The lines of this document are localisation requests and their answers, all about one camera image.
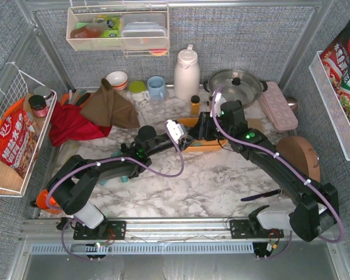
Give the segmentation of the orange plastic basket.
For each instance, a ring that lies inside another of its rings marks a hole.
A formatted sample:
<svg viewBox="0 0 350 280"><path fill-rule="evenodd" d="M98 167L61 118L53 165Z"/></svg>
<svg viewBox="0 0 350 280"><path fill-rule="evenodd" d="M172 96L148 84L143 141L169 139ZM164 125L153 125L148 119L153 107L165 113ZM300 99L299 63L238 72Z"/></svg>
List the orange plastic basket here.
<svg viewBox="0 0 350 280"><path fill-rule="evenodd" d="M177 121L186 127L192 128L196 125L198 117L180 118ZM213 141L201 140L200 142L202 143L202 146L190 146L184 152L213 152L222 149L227 144L227 140L218 139Z"/></svg>

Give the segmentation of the brown cloth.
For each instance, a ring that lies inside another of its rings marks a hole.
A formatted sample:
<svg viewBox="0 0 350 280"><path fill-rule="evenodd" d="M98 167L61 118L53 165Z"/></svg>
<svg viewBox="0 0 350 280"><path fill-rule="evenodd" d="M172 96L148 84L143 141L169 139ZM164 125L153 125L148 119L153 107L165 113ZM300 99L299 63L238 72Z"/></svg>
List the brown cloth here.
<svg viewBox="0 0 350 280"><path fill-rule="evenodd" d="M117 93L105 78L99 89L83 105L80 114L102 127L139 128L135 106Z"/></svg>

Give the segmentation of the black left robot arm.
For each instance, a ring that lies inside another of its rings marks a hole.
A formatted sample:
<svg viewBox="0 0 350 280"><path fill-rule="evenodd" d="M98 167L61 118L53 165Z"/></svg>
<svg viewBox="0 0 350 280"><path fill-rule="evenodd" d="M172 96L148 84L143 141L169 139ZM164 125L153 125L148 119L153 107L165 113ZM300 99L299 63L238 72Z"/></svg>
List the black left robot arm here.
<svg viewBox="0 0 350 280"><path fill-rule="evenodd" d="M161 177L164 174L151 169L151 156L174 148L180 155L198 138L195 128L168 120L166 133L158 135L156 130L146 125L141 127L130 146L123 145L121 153L115 157L87 160L74 155L57 171L47 185L47 200L56 201L56 208L61 209L80 225L89 230L105 232L107 218L90 201L90 196L101 181L126 176L138 177L145 170Z"/></svg>

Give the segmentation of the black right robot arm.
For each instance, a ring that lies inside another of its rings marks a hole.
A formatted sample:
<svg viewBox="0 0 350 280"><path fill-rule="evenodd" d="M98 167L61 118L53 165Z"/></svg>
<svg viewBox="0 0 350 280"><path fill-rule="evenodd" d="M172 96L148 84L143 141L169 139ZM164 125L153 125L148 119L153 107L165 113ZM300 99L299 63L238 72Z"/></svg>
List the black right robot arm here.
<svg viewBox="0 0 350 280"><path fill-rule="evenodd" d="M262 132L249 127L240 101L223 103L219 115L201 112L188 136L206 141L226 139L234 152L263 169L293 202L295 207L286 220L302 240L310 242L334 225L340 233L335 241L343 240L337 189L310 179L288 163Z"/></svg>

